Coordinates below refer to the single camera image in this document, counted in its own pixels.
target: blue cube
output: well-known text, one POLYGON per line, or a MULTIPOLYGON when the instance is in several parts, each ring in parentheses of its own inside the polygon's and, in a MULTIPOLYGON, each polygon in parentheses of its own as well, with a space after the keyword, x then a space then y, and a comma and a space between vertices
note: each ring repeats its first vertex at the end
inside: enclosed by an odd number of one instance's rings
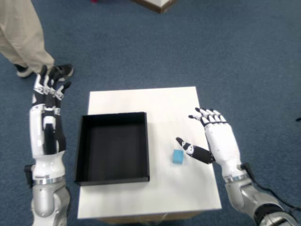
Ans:
POLYGON ((173 163, 182 164, 184 159, 184 151, 174 150, 173 163))

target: blue carpet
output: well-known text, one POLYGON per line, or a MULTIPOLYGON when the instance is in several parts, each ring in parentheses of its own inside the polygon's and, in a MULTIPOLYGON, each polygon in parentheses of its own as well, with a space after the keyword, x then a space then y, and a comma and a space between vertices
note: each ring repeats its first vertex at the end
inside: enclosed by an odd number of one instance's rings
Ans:
MULTIPOLYGON (((57 64, 75 66, 62 107, 69 225, 106 225, 77 220, 73 183, 79 119, 92 90, 196 86, 200 104, 232 125, 242 161, 258 180, 301 205, 301 122, 295 122, 301 117, 301 1, 179 0, 163 15, 125 0, 33 3, 46 49, 57 64)), ((0 225, 29 226, 32 192, 23 167, 33 163, 28 112, 35 78, 18 78, 3 56, 0 68, 0 225)), ((220 167, 214 169, 223 209, 163 226, 253 225, 230 206, 220 167)))

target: black box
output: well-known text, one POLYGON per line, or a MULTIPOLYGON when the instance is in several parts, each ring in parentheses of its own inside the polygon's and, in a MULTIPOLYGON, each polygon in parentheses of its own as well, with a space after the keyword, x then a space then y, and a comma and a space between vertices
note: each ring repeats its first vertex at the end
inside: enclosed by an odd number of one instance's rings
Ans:
POLYGON ((76 183, 88 186, 149 180, 146 113, 81 118, 76 183))

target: khaki pants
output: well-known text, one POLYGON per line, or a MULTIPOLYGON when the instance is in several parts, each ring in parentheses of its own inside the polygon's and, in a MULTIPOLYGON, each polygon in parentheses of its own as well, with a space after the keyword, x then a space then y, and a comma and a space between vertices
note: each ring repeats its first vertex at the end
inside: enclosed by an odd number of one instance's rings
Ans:
POLYGON ((0 0, 0 52, 13 64, 30 67, 35 73, 43 65, 53 66, 31 0, 0 0))

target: sneaker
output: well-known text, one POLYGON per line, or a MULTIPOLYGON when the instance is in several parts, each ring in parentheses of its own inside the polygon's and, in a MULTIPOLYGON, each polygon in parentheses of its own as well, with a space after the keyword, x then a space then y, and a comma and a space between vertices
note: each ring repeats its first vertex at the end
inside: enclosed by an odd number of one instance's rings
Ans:
POLYGON ((61 78, 58 81, 66 81, 73 75, 74 68, 71 64, 54 66, 58 72, 61 74, 61 78))
POLYGON ((17 68, 17 76, 20 78, 26 78, 33 73, 33 70, 29 67, 22 67, 20 65, 15 65, 15 67, 17 68))

